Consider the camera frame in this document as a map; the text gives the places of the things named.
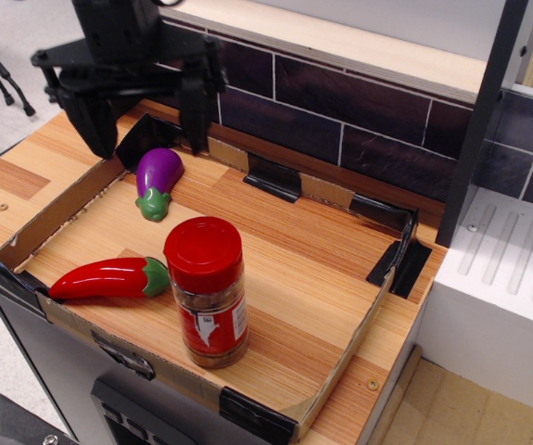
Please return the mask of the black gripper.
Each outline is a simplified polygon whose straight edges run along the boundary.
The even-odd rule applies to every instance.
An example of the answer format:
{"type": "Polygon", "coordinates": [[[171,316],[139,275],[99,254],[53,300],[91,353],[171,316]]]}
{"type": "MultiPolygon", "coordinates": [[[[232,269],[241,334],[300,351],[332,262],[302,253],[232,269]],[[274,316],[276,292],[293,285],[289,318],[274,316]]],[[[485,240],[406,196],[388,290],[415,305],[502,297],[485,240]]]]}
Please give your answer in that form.
{"type": "Polygon", "coordinates": [[[208,149],[210,104],[226,88],[222,42],[164,22],[160,1],[75,1],[80,40],[37,51],[46,78],[89,149],[110,159],[117,144],[110,102],[99,97],[178,92],[180,123],[192,152],[208,149]]]}

